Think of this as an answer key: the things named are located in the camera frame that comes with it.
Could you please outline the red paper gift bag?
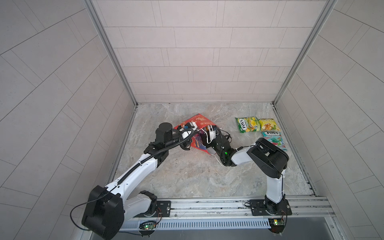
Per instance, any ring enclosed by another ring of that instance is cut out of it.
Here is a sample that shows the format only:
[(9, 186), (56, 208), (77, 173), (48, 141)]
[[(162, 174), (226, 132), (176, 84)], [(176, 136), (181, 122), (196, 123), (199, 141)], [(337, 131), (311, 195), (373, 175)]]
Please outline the red paper gift bag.
[(217, 161), (219, 162), (218, 157), (217, 157), (215, 151), (213, 151), (212, 149), (208, 149), (207, 150), (206, 147), (203, 145), (202, 134), (201, 134), (201, 129), (204, 129), (205, 131), (208, 131), (207, 130), (207, 126), (208, 125), (212, 125), (215, 129), (218, 129), (217, 125), (214, 124), (211, 120), (209, 120), (206, 117), (204, 117), (203, 115), (197, 114), (197, 115), (193, 116), (192, 118), (182, 122), (180, 125), (174, 127), (174, 130), (176, 130), (177, 133), (181, 134), (181, 132), (179, 131), (180, 126), (185, 125), (188, 122), (196, 122), (196, 124), (198, 126), (198, 130), (197, 130), (198, 133), (192, 138), (193, 141), (192, 141), (191, 147), (193, 147), (195, 149), (198, 149), (198, 150), (201, 150), (201, 151), (203, 151), (203, 152), (205, 152), (207, 154), (210, 154), (210, 155), (214, 156), (217, 159)]

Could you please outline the green Fox's candy packet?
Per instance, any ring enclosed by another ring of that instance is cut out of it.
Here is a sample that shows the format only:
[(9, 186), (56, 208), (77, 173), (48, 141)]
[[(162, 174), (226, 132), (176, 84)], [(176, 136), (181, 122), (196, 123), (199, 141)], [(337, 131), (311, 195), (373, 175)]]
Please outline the green Fox's candy packet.
[(235, 118), (241, 133), (260, 132), (261, 124), (257, 117)]

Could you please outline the yellow snack packet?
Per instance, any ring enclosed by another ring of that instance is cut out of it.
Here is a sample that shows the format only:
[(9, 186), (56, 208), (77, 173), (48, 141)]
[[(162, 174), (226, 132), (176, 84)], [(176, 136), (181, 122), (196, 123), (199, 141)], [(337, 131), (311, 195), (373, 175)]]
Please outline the yellow snack packet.
[(259, 119), (262, 132), (280, 132), (281, 129), (274, 119)]

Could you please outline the teal Fox's candy packet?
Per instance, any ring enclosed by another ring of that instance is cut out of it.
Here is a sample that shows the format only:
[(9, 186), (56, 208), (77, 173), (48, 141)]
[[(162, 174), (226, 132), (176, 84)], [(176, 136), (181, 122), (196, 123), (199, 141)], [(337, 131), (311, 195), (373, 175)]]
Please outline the teal Fox's candy packet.
[(272, 143), (274, 146), (280, 148), (283, 151), (287, 151), (287, 147), (283, 141), (282, 135), (280, 132), (262, 132), (263, 137)]

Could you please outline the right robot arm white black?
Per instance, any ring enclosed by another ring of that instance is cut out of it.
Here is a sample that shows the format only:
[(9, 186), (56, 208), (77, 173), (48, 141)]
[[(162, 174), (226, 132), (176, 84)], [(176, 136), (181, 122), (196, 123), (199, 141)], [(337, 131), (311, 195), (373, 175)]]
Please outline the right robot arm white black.
[(203, 134), (202, 142), (210, 154), (218, 155), (219, 161), (225, 167), (236, 167), (248, 162), (255, 163), (267, 176), (264, 209), (270, 215), (281, 213), (279, 207), (285, 202), (284, 175), (289, 156), (265, 138), (259, 138), (251, 146), (237, 149), (231, 147), (229, 138), (217, 128), (214, 132)]

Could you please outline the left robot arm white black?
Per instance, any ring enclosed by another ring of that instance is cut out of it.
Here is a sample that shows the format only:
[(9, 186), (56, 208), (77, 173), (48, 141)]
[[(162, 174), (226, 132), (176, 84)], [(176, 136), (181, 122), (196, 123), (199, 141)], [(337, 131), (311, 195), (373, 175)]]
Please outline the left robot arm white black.
[(156, 129), (155, 141), (149, 143), (131, 168), (105, 187), (96, 186), (90, 192), (84, 204), (84, 230), (110, 240), (119, 232), (125, 220), (138, 215), (160, 216), (156, 195), (148, 191), (141, 191), (134, 198), (130, 195), (147, 175), (160, 166), (171, 149), (181, 147), (188, 151), (193, 137), (198, 133), (195, 122), (176, 128), (170, 123), (161, 123)]

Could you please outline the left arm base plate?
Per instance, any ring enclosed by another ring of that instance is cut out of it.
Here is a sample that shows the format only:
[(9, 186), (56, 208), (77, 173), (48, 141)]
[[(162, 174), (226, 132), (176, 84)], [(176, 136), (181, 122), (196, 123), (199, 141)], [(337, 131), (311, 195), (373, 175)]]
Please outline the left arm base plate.
[(155, 218), (155, 217), (169, 217), (171, 211), (171, 201), (157, 201), (156, 206), (151, 204), (150, 209), (135, 216), (135, 218)]

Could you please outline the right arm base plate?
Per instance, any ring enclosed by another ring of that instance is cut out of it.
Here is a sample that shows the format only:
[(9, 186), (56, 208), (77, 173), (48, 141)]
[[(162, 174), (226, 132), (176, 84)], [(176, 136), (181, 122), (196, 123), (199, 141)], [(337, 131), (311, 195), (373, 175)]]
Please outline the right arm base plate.
[(292, 215), (292, 209), (287, 199), (282, 199), (277, 204), (269, 199), (249, 200), (245, 203), (245, 207), (251, 209), (252, 216)]

